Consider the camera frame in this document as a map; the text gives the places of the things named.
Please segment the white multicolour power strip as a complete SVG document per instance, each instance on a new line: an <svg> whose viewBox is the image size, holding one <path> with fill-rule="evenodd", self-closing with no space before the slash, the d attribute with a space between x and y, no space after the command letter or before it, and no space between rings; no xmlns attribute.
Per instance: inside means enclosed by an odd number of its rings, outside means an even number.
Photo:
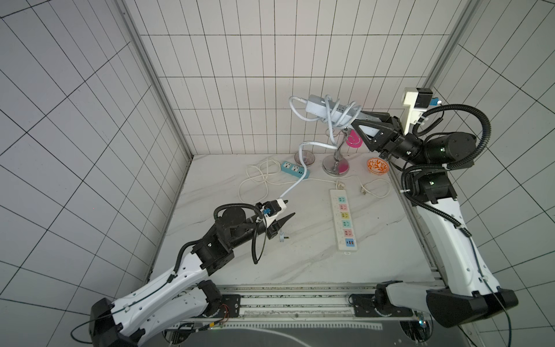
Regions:
<svg viewBox="0 0 555 347"><path fill-rule="evenodd" d="M330 202L338 249L346 253L356 252L358 242L346 191L344 189L331 189Z"/></svg>

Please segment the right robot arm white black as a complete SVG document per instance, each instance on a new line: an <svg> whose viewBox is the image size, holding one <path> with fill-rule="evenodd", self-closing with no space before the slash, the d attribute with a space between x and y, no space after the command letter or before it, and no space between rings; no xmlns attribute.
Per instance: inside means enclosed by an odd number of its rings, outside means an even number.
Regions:
<svg viewBox="0 0 555 347"><path fill-rule="evenodd" d="M401 158L409 164L400 176L400 193L419 211L447 273L447 285L439 289L398 280L380 283L374 307L381 314L399 307L426 312L441 326L452 328L507 314L519 300L513 290L501 287L482 259L448 176L451 171L470 168L484 152L491 123L484 112L462 104L431 108L424 115L444 111L463 111L477 118L481 137L438 132L421 139L404 133L399 118L381 112L364 111L351 127L381 158Z"/></svg>

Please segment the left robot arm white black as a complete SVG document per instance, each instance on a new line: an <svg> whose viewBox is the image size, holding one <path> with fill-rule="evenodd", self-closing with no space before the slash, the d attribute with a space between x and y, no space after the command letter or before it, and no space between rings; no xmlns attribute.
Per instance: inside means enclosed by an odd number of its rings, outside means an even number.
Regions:
<svg viewBox="0 0 555 347"><path fill-rule="evenodd" d="M292 217L286 208L283 199L217 207L209 231L183 245L172 268L121 299L92 306L91 344L141 346L181 321L215 315L222 295L209 277L233 260L235 248L250 243L254 252L259 235L275 237Z"/></svg>

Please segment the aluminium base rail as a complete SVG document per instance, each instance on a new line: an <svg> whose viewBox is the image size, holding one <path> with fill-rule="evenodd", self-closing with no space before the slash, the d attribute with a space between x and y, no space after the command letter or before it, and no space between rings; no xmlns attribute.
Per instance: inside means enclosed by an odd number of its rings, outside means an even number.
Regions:
<svg viewBox="0 0 555 347"><path fill-rule="evenodd" d="M376 283L217 285L223 295L240 296L238 317L231 318L230 323L385 320L376 314L358 318L348 301L349 296L356 294L373 294L376 286Z"/></svg>

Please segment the teal power strip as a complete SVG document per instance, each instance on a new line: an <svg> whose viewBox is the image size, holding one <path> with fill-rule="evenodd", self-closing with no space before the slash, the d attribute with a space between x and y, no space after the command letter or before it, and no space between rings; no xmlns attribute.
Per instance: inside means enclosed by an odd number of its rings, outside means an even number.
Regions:
<svg viewBox="0 0 555 347"><path fill-rule="evenodd" d="M281 163L281 171L291 176L295 176L297 179L308 179L309 178L309 170L305 169L303 166L298 166L296 164L284 161Z"/></svg>

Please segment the pink wine glass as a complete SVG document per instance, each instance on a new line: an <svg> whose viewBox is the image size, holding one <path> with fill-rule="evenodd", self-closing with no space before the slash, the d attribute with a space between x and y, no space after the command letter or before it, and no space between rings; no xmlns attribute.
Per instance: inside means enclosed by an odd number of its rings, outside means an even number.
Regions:
<svg viewBox="0 0 555 347"><path fill-rule="evenodd" d="M346 136L345 143L352 148L360 148L364 144L363 140L354 130L352 130L349 135Z"/></svg>

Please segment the purple striped glass bowl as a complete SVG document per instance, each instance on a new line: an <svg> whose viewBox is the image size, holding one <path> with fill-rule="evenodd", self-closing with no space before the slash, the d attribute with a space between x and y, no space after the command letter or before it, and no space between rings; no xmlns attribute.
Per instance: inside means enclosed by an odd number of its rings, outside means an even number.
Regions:
<svg viewBox="0 0 555 347"><path fill-rule="evenodd" d="M306 167L309 167L315 162L316 158L312 151L302 150L302 155L300 156L299 153L296 153L294 160L299 167L302 167L303 163Z"/></svg>

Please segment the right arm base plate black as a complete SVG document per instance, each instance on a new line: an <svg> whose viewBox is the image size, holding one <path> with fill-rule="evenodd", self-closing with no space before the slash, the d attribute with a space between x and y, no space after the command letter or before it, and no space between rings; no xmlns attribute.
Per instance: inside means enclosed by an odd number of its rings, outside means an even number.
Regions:
<svg viewBox="0 0 555 347"><path fill-rule="evenodd" d="M395 307L383 295L379 294L350 294L349 305L354 308L357 318L411 318L411 309Z"/></svg>

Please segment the orange patterned bowl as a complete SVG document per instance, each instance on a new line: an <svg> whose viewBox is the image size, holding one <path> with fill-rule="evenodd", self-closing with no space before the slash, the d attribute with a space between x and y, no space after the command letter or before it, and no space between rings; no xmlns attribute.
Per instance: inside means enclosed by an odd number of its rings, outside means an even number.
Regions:
<svg viewBox="0 0 555 347"><path fill-rule="evenodd" d="M367 161L367 169L372 174L384 175L390 171L390 165L381 158L370 158Z"/></svg>

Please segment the grey power strip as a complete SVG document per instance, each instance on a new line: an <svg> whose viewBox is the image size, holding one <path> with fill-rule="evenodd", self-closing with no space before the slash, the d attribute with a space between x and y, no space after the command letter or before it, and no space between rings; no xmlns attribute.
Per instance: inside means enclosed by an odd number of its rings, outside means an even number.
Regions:
<svg viewBox="0 0 555 347"><path fill-rule="evenodd" d="M356 121L373 121L381 122L381 120L364 113L359 105L343 105L333 100L324 99L316 95L309 96L305 111L321 119L324 123L331 121L331 127L337 129L353 129Z"/></svg>

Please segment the chrome glass holder stand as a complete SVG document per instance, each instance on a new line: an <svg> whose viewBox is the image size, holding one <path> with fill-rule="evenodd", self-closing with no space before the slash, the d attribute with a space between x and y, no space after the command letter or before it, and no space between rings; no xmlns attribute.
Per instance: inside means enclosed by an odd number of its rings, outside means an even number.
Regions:
<svg viewBox="0 0 555 347"><path fill-rule="evenodd" d="M348 130L341 131L341 138L338 141L338 147L331 156L326 157L322 162L324 172L330 176L345 176L350 169L348 160L342 155L341 148L345 144L349 135Z"/></svg>

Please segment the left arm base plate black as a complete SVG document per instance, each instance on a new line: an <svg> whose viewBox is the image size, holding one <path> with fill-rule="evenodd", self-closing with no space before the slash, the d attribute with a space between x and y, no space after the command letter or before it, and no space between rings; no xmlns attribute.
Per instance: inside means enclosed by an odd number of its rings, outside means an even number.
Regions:
<svg viewBox="0 0 555 347"><path fill-rule="evenodd" d="M193 317L194 320L201 321L219 321L228 318L237 318L241 308L241 295L239 294L224 294L218 305L213 305L215 309L211 309L212 315L207 315L203 312L201 315Z"/></svg>

